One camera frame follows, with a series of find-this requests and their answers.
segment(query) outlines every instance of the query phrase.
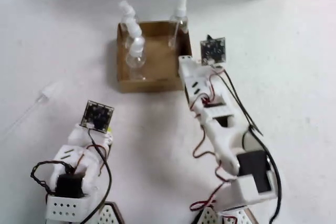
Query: hole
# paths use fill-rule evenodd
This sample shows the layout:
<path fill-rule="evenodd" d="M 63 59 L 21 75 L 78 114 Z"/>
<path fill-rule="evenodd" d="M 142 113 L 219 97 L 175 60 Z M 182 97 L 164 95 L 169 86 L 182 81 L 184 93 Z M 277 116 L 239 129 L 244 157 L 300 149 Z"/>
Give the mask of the hole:
<path fill-rule="evenodd" d="M 64 153 L 69 153 L 69 152 L 73 152 L 75 149 L 71 149 L 71 150 L 68 150 L 68 151 L 66 151 L 66 152 L 64 152 Z"/>
<path fill-rule="evenodd" d="M 71 155 L 66 155 L 66 156 L 64 156 L 64 157 L 61 157 L 61 159 L 65 159 L 65 158 L 67 158 L 67 157 L 70 157 Z"/>
<path fill-rule="evenodd" d="M 217 107 L 217 106 L 223 106 L 225 105 L 224 103 L 222 102 L 219 102 L 219 103 L 208 103 L 206 105 L 204 105 L 205 108 L 212 108 L 212 107 Z"/>
<path fill-rule="evenodd" d="M 188 95 L 188 91 L 187 91 L 186 86 L 184 86 L 184 92 L 185 92 L 185 97 L 187 98 L 187 102 L 189 103 L 189 95 Z"/>
<path fill-rule="evenodd" d="M 217 117 L 217 118 L 214 118 L 215 120 L 217 120 L 217 122 L 221 125 L 221 127 L 224 127 L 224 128 L 228 128 L 229 125 L 228 125 L 228 122 L 229 122 L 229 118 L 231 117 L 232 115 L 225 115 L 225 116 L 220 116 L 220 117 Z"/>

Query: perforated plate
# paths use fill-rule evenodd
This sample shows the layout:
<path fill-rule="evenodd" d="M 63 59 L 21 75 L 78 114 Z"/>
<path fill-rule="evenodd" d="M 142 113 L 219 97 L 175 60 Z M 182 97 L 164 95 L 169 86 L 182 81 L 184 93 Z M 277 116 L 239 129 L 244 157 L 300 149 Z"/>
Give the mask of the perforated plate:
<path fill-rule="evenodd" d="M 237 224 L 257 224 L 253 218 L 249 218 L 244 210 L 239 210 L 236 212 L 231 212 L 227 216 L 234 216 L 237 218 Z M 235 224 L 234 218 L 223 218 L 223 224 Z"/>
<path fill-rule="evenodd" d="M 244 210 L 230 212 L 224 215 L 236 217 L 236 224 L 258 224 L 251 212 L 248 209 L 246 211 L 250 214 L 250 217 Z M 203 210 L 197 224 L 235 224 L 235 219 L 225 217 L 221 218 L 212 208 L 207 207 Z"/>
<path fill-rule="evenodd" d="M 105 205 L 100 212 L 98 224 L 122 224 L 117 218 L 116 212 L 114 212 L 111 205 Z"/>
<path fill-rule="evenodd" d="M 197 224 L 218 224 L 218 215 L 217 213 L 210 207 L 206 207 L 201 216 L 199 217 Z"/>

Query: cable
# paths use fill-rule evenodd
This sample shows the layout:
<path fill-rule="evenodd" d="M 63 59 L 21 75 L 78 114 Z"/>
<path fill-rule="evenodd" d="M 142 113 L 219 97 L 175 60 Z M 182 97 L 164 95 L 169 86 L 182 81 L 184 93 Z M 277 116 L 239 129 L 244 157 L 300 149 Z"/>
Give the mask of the cable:
<path fill-rule="evenodd" d="M 90 147 L 94 147 L 94 146 L 95 146 L 94 144 L 91 144 L 91 145 L 87 146 L 86 149 L 88 150 Z M 102 146 L 102 145 L 100 145 L 100 144 L 97 144 L 96 146 L 97 146 L 97 147 L 100 147 L 100 148 L 102 148 L 102 149 L 104 150 L 104 152 L 105 152 L 105 158 L 107 158 L 107 152 L 106 152 L 105 147 Z M 77 161 L 77 165 L 76 165 L 76 167 L 75 167 L 75 171 L 77 170 L 78 165 L 79 165 L 79 163 L 81 162 L 81 160 L 83 159 L 84 156 L 85 156 L 85 153 L 83 153 L 83 154 L 79 157 L 79 159 L 78 159 L 78 161 Z M 104 162 L 103 162 L 103 164 L 102 164 L 101 167 L 100 167 L 100 173 L 99 173 L 98 177 L 100 176 L 100 174 L 101 174 L 101 170 L 102 170 L 103 167 L 104 167 Z"/>
<path fill-rule="evenodd" d="M 91 145 L 87 146 L 86 149 L 88 150 L 90 147 L 95 147 L 95 146 L 100 147 L 100 148 L 102 148 L 102 149 L 104 150 L 104 152 L 105 152 L 105 159 L 107 159 L 108 154 L 107 154 L 107 152 L 106 152 L 106 149 L 105 149 L 104 146 L 102 146 L 102 145 L 100 145 L 100 144 L 96 144 L 96 145 L 91 144 Z M 103 169 L 103 167 L 104 167 L 104 162 L 103 162 L 102 165 L 100 166 L 100 170 L 99 170 L 99 175 L 98 175 L 98 177 L 100 177 L 100 175 L 101 175 L 101 170 Z"/>
<path fill-rule="evenodd" d="M 208 200 L 205 201 L 196 201 L 194 203 L 192 203 L 189 206 L 190 211 L 195 212 L 195 211 L 200 211 L 204 208 L 206 208 L 207 206 L 209 206 L 212 203 L 215 203 L 216 201 L 213 200 L 213 198 L 215 197 L 215 194 L 220 190 L 220 188 L 225 184 L 225 182 L 222 182 L 218 187 L 215 188 L 215 190 L 210 194 Z"/>
<path fill-rule="evenodd" d="M 103 159 L 103 162 L 105 164 L 106 170 L 107 170 L 107 172 L 109 174 L 109 185 L 108 185 L 106 193 L 105 193 L 104 197 L 102 198 L 101 202 L 98 204 L 98 206 L 80 224 L 84 224 L 84 223 L 88 222 L 91 219 L 91 217 L 93 215 L 95 215 L 95 213 L 105 204 L 105 200 L 106 200 L 106 198 L 107 198 L 107 196 L 108 196 L 108 194 L 110 192 L 111 185 L 112 185 L 112 174 L 111 174 L 111 170 L 110 170 L 109 164 L 107 163 L 106 158 L 104 158 L 102 152 L 97 147 L 97 144 L 93 140 L 93 138 L 92 138 L 92 136 L 90 134 L 90 131 L 91 131 L 91 129 L 88 130 L 88 135 L 91 138 L 92 144 L 94 145 L 94 147 L 95 147 L 96 151 L 98 152 L 99 156 Z"/>
<path fill-rule="evenodd" d="M 235 93 L 236 98 L 237 98 L 237 100 L 238 100 L 239 103 L 240 103 L 240 108 L 242 108 L 243 112 L 244 112 L 244 113 L 248 116 L 248 118 L 251 120 L 251 124 L 253 124 L 253 126 L 256 128 L 256 130 L 257 130 L 261 135 L 263 135 L 263 134 L 261 133 L 261 131 L 258 129 L 258 127 L 257 127 L 257 125 L 255 124 L 255 122 L 253 121 L 253 119 L 251 118 L 251 116 L 249 115 L 249 113 L 247 112 L 247 110 L 245 109 L 245 107 L 243 106 L 243 103 L 242 103 L 242 101 L 240 100 L 240 98 L 239 98 L 239 96 L 238 96 L 238 93 L 237 93 L 237 91 L 236 91 L 236 89 L 235 89 L 235 86 L 233 85 L 232 80 L 231 80 L 229 74 L 226 72 L 226 70 L 224 70 L 224 74 L 226 75 L 227 79 L 229 80 L 229 83 L 230 83 L 230 85 L 231 85 L 231 87 L 232 87 L 232 90 L 233 90 L 233 92 Z"/>
<path fill-rule="evenodd" d="M 61 164 L 61 165 L 64 165 L 65 167 L 65 172 L 66 174 L 73 174 L 75 172 L 75 169 L 69 165 L 68 163 L 65 163 L 64 161 L 58 161 L 58 160 L 51 160 L 51 161 L 42 161 L 42 162 L 39 162 L 37 163 L 37 165 L 35 165 L 33 167 L 33 169 L 31 170 L 32 172 L 30 173 L 30 177 L 35 180 L 41 187 L 44 187 L 47 194 L 49 195 L 53 195 L 54 192 L 51 191 L 50 187 L 47 185 L 46 181 L 45 180 L 39 180 L 36 176 L 35 176 L 35 173 L 36 173 L 36 170 L 37 168 L 40 166 L 40 165 L 45 165 L 45 164 Z"/>
<path fill-rule="evenodd" d="M 221 167 L 222 167 L 222 161 L 219 161 L 219 164 L 218 164 L 217 168 L 215 169 L 215 175 L 216 175 L 216 177 L 219 178 L 223 182 L 227 182 L 227 183 L 231 182 L 229 179 L 225 179 L 221 175 L 218 174 L 218 170 Z"/>
<path fill-rule="evenodd" d="M 207 94 L 207 93 L 200 93 L 196 98 L 195 98 L 195 100 L 193 101 L 193 103 L 190 105 L 190 110 L 192 110 L 193 109 L 193 107 L 194 107 L 194 105 L 195 105 L 195 102 L 198 100 L 198 98 L 200 98 L 202 95 L 205 95 L 206 96 L 206 99 L 209 101 L 210 100 L 210 97 L 209 97 L 209 95 Z"/>
<path fill-rule="evenodd" d="M 273 221 L 277 218 L 277 216 L 279 215 L 280 212 L 280 207 L 281 207 L 281 200 L 282 200 L 282 187 L 281 187 L 281 179 L 280 179 L 280 175 L 279 175 L 279 170 L 278 167 L 271 155 L 271 153 L 269 152 L 268 148 L 265 146 L 265 144 L 256 136 L 256 134 L 253 132 L 253 130 L 256 130 L 257 132 L 259 132 L 261 135 L 263 135 L 260 130 L 258 129 L 258 127 L 256 126 L 256 124 L 254 123 L 254 121 L 252 120 L 251 116 L 248 114 L 248 112 L 246 111 L 245 107 L 243 106 L 241 100 L 238 97 L 238 94 L 236 92 L 236 89 L 231 81 L 230 76 L 228 75 L 228 73 L 226 71 L 224 71 L 227 79 L 230 82 L 230 85 L 232 86 L 232 89 L 234 90 L 235 96 L 232 92 L 232 90 L 228 87 L 227 83 L 225 82 L 225 80 L 220 76 L 220 79 L 224 82 L 225 86 L 228 88 L 228 90 L 230 91 L 231 95 L 233 96 L 233 98 L 236 100 L 236 102 L 238 103 L 240 109 L 242 110 L 242 112 L 244 113 L 248 123 L 249 123 L 249 127 L 248 127 L 248 131 L 250 132 L 250 134 L 256 139 L 256 141 L 261 145 L 261 147 L 264 149 L 264 151 L 266 152 L 267 156 L 270 159 L 271 165 L 273 166 L 274 169 L 274 173 L 276 175 L 276 179 L 277 179 L 277 186 L 278 186 L 278 202 L 277 202 L 277 207 L 276 210 L 273 214 L 273 216 L 270 218 L 269 220 L 269 224 L 272 224 Z M 242 138 L 242 144 L 244 144 L 244 139 L 245 139 L 245 135 L 246 135 L 247 131 L 244 133 L 243 138 Z"/>
<path fill-rule="evenodd" d="M 247 132 L 248 132 L 248 128 L 244 132 L 243 137 L 241 138 L 242 139 L 242 147 L 243 147 L 244 150 L 245 150 L 245 136 L 246 136 Z"/>
<path fill-rule="evenodd" d="M 194 158 L 200 158 L 206 154 L 211 154 L 213 156 L 215 156 L 215 153 L 214 152 L 210 152 L 210 151 L 206 151 L 206 152 L 202 152 L 198 155 L 196 155 L 196 151 L 200 148 L 200 146 L 203 144 L 204 140 L 205 140 L 205 130 L 204 128 L 201 126 L 202 130 L 203 130 L 203 138 L 202 140 L 200 141 L 200 143 L 195 147 L 195 149 L 193 150 L 193 157 Z"/>
<path fill-rule="evenodd" d="M 275 173 L 275 177 L 277 179 L 277 184 L 278 184 L 278 202 L 277 202 L 277 207 L 275 209 L 275 212 L 272 216 L 272 218 L 269 220 L 269 224 L 272 224 L 273 221 L 277 218 L 277 216 L 279 215 L 280 212 L 280 207 L 281 207 L 281 200 L 282 200 L 282 187 L 281 187 L 281 179 L 280 179 L 280 174 L 279 174 L 279 170 L 278 167 L 271 155 L 271 153 L 269 152 L 268 148 L 266 147 L 266 145 L 256 136 L 256 134 L 253 132 L 253 125 L 250 125 L 249 127 L 249 131 L 251 133 L 251 135 L 257 140 L 257 142 L 262 146 L 262 148 L 265 150 L 265 152 L 267 153 L 267 156 L 269 157 L 269 160 L 273 166 L 274 169 L 274 173 Z"/>

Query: spray bottle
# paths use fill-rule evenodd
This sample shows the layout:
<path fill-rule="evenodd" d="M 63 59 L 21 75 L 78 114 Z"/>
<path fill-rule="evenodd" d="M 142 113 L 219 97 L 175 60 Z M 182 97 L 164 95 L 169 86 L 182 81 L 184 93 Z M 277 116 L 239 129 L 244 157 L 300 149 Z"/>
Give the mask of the spray bottle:
<path fill-rule="evenodd" d="M 130 50 L 126 56 L 126 63 L 129 66 L 131 80 L 144 80 L 142 67 L 146 62 L 146 56 L 143 53 L 145 40 L 142 36 L 135 38 Z"/>
<path fill-rule="evenodd" d="M 177 35 L 181 31 L 188 33 L 187 0 L 178 0 L 174 14 L 170 18 L 169 47 L 176 47 Z"/>

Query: bottle cap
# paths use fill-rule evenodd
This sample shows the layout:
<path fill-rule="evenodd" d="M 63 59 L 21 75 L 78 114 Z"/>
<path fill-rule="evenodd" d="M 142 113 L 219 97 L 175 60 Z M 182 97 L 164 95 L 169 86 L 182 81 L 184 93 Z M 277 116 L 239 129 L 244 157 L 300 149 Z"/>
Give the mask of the bottle cap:
<path fill-rule="evenodd" d="M 119 8 L 121 9 L 123 15 L 131 17 L 135 16 L 135 10 L 126 0 L 123 0 L 119 3 Z"/>
<path fill-rule="evenodd" d="M 129 54 L 133 57 L 140 57 L 145 45 L 145 39 L 143 37 L 136 38 L 130 47 Z"/>
<path fill-rule="evenodd" d="M 135 19 L 127 19 L 126 20 L 126 26 L 127 26 L 127 31 L 129 35 L 134 39 L 141 37 L 142 35 L 142 30 L 140 26 L 136 23 Z"/>
<path fill-rule="evenodd" d="M 178 0 L 175 16 L 185 17 L 187 15 L 187 0 Z"/>

